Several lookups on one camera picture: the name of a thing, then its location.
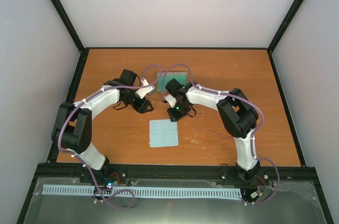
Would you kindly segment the light blue cleaning cloth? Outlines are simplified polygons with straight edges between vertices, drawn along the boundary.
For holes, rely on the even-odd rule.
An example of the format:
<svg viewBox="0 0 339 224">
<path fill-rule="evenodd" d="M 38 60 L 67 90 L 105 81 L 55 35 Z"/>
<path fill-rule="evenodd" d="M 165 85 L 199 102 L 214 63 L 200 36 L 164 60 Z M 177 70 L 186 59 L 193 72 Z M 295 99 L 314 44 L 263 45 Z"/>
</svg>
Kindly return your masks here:
<svg viewBox="0 0 339 224">
<path fill-rule="evenodd" d="M 179 134 L 176 122 L 170 119 L 151 120 L 149 122 L 149 146 L 151 148 L 176 147 Z"/>
</svg>

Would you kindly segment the red sunglasses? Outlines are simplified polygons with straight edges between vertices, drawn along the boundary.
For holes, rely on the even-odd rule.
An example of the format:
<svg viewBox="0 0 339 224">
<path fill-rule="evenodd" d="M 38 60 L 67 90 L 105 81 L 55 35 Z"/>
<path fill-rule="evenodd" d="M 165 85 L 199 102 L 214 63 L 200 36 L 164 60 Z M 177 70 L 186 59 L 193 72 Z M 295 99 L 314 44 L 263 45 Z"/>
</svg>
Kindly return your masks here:
<svg viewBox="0 0 339 224">
<path fill-rule="evenodd" d="M 198 116 L 196 119 L 204 132 L 214 136 L 233 140 L 233 137 L 227 132 L 217 111 L 209 111 Z"/>
</svg>

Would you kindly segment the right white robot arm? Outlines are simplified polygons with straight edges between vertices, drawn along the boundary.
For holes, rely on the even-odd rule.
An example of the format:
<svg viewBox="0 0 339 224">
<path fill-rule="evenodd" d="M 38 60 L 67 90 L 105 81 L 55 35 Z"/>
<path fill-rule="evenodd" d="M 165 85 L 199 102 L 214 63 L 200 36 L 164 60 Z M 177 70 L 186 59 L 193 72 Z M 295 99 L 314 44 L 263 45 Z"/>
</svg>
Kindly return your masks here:
<svg viewBox="0 0 339 224">
<path fill-rule="evenodd" d="M 243 184 L 249 183 L 260 169 L 254 142 L 258 113 L 244 93 L 237 88 L 221 92 L 192 83 L 183 85 L 176 79 L 171 79 L 165 89 L 168 91 L 165 102 L 170 105 L 167 113 L 172 122 L 185 116 L 194 117 L 195 105 L 218 111 L 226 131 L 235 141 L 238 179 Z"/>
</svg>

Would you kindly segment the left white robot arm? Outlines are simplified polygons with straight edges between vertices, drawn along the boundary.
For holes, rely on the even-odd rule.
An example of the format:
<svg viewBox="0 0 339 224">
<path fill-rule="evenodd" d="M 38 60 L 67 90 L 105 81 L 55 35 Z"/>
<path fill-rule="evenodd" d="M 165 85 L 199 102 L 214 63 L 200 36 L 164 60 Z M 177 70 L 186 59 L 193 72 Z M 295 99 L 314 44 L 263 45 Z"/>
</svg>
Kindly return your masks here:
<svg viewBox="0 0 339 224">
<path fill-rule="evenodd" d="M 99 183 L 110 177 L 109 159 L 92 143 L 92 121 L 110 106 L 123 103 L 136 112 L 144 114 L 154 108 L 146 98 L 155 91 L 148 83 L 130 70 L 123 70 L 120 77 L 109 80 L 95 93 L 75 103 L 60 105 L 51 138 L 61 153 L 69 153 L 86 167 Z"/>
</svg>

